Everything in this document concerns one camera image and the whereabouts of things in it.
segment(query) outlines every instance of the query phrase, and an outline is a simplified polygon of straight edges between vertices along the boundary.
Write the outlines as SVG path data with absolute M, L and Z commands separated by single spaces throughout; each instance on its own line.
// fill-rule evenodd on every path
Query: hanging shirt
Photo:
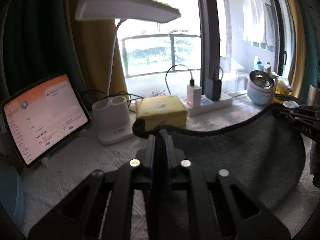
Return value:
M 265 3 L 261 0 L 245 0 L 243 40 L 274 46 L 274 32 Z

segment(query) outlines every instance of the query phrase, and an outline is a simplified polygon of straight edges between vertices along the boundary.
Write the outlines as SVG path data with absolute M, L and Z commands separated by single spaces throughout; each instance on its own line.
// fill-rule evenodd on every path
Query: tablet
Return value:
M 31 167 L 91 122 L 66 74 L 41 80 L 2 103 L 17 154 Z

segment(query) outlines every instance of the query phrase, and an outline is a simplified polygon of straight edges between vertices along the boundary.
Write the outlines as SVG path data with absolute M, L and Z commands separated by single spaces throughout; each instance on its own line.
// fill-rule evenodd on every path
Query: white charger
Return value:
M 202 87 L 195 85 L 194 79 L 190 80 L 187 85 L 187 104 L 192 108 L 200 107 L 201 105 Z

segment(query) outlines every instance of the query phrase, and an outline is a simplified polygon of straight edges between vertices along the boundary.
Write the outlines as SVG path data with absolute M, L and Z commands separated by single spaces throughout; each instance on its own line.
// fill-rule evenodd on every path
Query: tablet screen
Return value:
M 27 166 L 89 121 L 66 74 L 23 92 L 3 110 Z

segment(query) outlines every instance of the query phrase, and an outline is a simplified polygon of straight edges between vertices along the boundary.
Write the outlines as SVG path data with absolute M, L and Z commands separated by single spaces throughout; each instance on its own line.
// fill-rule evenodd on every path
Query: yellow tissue pack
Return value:
M 161 96 L 136 100 L 136 118 L 146 121 L 146 130 L 158 125 L 185 126 L 188 111 L 176 96 Z

